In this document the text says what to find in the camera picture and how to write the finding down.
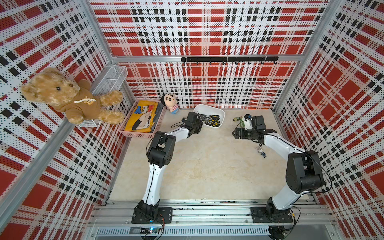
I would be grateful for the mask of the white plastic storage box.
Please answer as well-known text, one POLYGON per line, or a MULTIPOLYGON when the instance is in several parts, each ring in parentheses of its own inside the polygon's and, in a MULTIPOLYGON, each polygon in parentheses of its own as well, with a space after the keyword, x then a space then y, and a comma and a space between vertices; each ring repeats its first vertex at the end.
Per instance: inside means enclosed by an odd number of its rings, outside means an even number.
POLYGON ((225 115, 226 115, 225 112, 223 110, 221 110, 221 109, 218 109, 218 108, 215 108, 215 107, 211 107, 211 106, 207 106, 207 105, 203 105, 203 104, 197 105, 194 108, 193 112, 198 113, 198 114, 205 114, 205 115, 219 115, 220 116, 220 122, 221 122, 220 126, 224 122, 225 115))

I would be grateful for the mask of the black yellow file tool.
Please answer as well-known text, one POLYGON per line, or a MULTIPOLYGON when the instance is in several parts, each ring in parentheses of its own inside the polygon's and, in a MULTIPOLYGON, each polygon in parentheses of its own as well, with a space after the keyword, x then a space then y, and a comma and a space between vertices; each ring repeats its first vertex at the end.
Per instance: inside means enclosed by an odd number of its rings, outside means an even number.
POLYGON ((221 124, 219 115, 205 115, 205 114, 198 114, 198 115, 200 120, 202 120, 203 123, 207 126, 217 128, 221 124))

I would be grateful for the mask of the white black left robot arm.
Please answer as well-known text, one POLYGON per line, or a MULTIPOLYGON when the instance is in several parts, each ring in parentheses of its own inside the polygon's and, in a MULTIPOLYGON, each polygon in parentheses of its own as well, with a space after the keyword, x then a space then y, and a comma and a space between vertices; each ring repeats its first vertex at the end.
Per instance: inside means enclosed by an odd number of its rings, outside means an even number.
POLYGON ((199 134, 203 126, 200 115, 195 112, 189 112, 182 123, 174 131, 166 133, 158 131, 147 150, 150 171, 146 192, 142 199, 147 206, 156 206, 160 201, 164 172, 173 158, 176 143, 193 134, 199 134))

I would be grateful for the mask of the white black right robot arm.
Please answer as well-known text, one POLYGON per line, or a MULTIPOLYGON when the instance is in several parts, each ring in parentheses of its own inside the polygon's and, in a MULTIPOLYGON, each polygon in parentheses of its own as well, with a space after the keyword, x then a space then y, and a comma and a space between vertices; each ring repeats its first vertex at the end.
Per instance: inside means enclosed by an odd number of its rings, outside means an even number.
POLYGON ((269 147, 287 161, 286 185, 268 200, 268 213, 289 210, 301 196, 312 194, 326 184, 316 152, 295 146, 277 131, 267 129, 263 116, 246 114, 239 121, 239 126, 233 131, 235 139, 250 140, 260 147, 269 147))

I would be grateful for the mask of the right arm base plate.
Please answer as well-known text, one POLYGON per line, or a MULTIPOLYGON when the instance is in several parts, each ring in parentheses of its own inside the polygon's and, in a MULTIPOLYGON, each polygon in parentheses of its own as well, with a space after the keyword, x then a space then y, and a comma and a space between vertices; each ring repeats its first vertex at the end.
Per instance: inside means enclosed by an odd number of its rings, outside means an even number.
POLYGON ((278 210, 270 197, 265 207, 251 207, 253 223, 293 223, 291 210, 278 210))

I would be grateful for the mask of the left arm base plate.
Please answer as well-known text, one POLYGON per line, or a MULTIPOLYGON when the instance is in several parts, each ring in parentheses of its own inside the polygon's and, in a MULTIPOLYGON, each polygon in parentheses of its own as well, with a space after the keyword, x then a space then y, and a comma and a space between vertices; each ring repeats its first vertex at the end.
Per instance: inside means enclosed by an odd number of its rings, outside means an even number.
POLYGON ((148 205, 141 200, 134 208, 132 224, 146 224, 146 223, 163 223, 169 224, 172 222, 173 208, 160 208, 159 203, 155 205, 148 205))

